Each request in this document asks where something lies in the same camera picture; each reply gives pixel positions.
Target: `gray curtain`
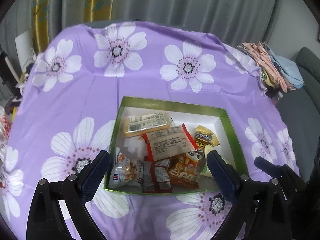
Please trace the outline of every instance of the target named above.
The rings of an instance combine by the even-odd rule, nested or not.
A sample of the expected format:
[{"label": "gray curtain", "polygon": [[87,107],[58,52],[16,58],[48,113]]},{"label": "gray curtain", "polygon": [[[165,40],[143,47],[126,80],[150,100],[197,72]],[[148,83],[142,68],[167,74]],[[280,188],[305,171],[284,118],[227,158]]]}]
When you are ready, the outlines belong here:
[{"label": "gray curtain", "polygon": [[111,19],[140,19],[162,25],[182,26],[192,31],[213,33],[221,41],[237,46],[244,41],[258,42],[263,39],[269,21],[276,13],[275,2],[276,0],[113,0]]},{"label": "gray curtain", "polygon": [[85,0],[62,0],[62,29],[83,22]]},{"label": "gray curtain", "polygon": [[51,42],[62,30],[62,0],[48,2],[48,35]]},{"label": "gray curtain", "polygon": [[281,3],[282,3],[282,0],[275,0],[275,5],[273,6],[273,11],[272,11],[272,14],[271,14],[271,17],[269,20],[269,24],[268,24],[268,27],[267,27],[266,32],[264,34],[264,37],[262,39],[264,42],[269,42],[269,39],[273,33],[273,29],[276,25],[278,15],[280,12]]}]

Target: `cardboard box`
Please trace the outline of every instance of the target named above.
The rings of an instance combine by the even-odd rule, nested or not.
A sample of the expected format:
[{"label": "cardboard box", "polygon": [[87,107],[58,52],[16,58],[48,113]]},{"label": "cardboard box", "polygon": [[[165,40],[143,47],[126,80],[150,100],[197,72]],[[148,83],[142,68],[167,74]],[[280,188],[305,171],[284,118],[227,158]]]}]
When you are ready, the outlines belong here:
[{"label": "cardboard box", "polygon": [[[123,97],[111,139],[109,150],[111,159],[113,160],[114,158],[113,153],[115,148],[120,147],[120,151],[126,155],[127,158],[143,160],[143,157],[147,156],[147,146],[145,141],[139,136],[126,138],[123,135],[122,130],[123,121],[128,117],[141,116],[161,111],[166,111],[169,114],[173,119],[175,126],[184,123],[192,136],[194,136],[195,129],[198,125],[202,125],[210,129],[215,133],[220,142],[220,145],[216,146],[215,150],[225,159],[231,161],[239,174],[248,175],[248,169],[241,146],[226,110],[210,106],[200,106],[155,99]],[[112,167],[113,163],[105,176],[105,190],[126,194],[147,195],[142,193],[142,187],[130,187],[126,185],[116,189],[108,188],[109,176]],[[175,185],[172,187],[173,192],[170,194],[173,195],[190,194],[199,191],[212,191],[218,188],[214,180],[204,176],[200,176],[199,178],[200,189],[192,190]]]}]

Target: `wall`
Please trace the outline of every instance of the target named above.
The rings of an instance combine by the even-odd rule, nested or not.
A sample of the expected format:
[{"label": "wall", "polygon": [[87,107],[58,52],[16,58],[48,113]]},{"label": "wall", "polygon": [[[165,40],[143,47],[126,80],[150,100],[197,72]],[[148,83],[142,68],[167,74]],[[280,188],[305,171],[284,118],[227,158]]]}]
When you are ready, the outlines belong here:
[{"label": "wall", "polygon": [[268,42],[275,54],[294,60],[302,47],[320,57],[319,24],[303,0],[282,0],[279,16]]}]

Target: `pink cloth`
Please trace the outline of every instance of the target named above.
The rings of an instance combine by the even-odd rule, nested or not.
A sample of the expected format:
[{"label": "pink cloth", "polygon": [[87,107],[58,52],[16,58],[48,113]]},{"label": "pink cloth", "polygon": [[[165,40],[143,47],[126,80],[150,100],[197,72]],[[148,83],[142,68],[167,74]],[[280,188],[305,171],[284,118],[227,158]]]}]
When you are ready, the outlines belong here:
[{"label": "pink cloth", "polygon": [[254,43],[244,42],[242,43],[242,46],[244,47],[246,52],[253,57],[255,62],[267,72],[270,81],[274,84],[280,85],[283,92],[286,93],[288,84],[285,82],[283,76],[273,65],[268,52],[263,48],[261,42],[259,42],[257,45],[255,45]]}]

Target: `folded cloth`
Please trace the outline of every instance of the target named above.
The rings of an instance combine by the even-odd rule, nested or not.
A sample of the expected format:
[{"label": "folded cloth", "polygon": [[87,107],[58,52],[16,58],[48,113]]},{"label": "folded cloth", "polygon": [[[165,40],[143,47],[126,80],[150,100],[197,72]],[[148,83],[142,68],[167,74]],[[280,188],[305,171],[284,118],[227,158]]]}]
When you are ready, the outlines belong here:
[{"label": "folded cloth", "polygon": [[249,56],[253,59],[253,57],[252,57],[248,52],[245,51],[245,49],[244,49],[244,47],[243,47],[242,45],[238,45],[237,48],[238,48],[241,52],[243,52],[243,53],[246,54],[246,55],[249,55]]},{"label": "folded cloth", "polygon": [[262,90],[263,93],[266,93],[268,88],[266,87],[266,84],[264,83],[264,80],[266,79],[266,74],[263,72],[264,70],[260,68],[260,78],[258,78],[258,84]]},{"label": "folded cloth", "polygon": [[285,83],[286,83],[286,85],[287,85],[287,87],[288,87],[288,89],[289,89],[290,91],[293,91],[293,90],[296,90],[296,89],[297,89],[294,85],[292,85],[292,84],[289,82],[289,80],[288,80],[285,76],[283,77],[283,79],[284,79],[284,81],[285,81]]},{"label": "folded cloth", "polygon": [[261,42],[257,45],[254,43],[244,42],[242,43],[242,46],[244,50],[252,56],[255,62],[267,72],[270,81],[273,84],[280,85],[283,92],[286,93],[288,89],[287,84],[282,75],[273,65],[268,52],[263,48]]},{"label": "folded cloth", "polygon": [[275,55],[268,44],[264,42],[262,44],[264,49],[270,55],[273,65],[280,69],[281,73],[295,88],[301,88],[304,85],[304,82],[297,64],[287,58]]}]

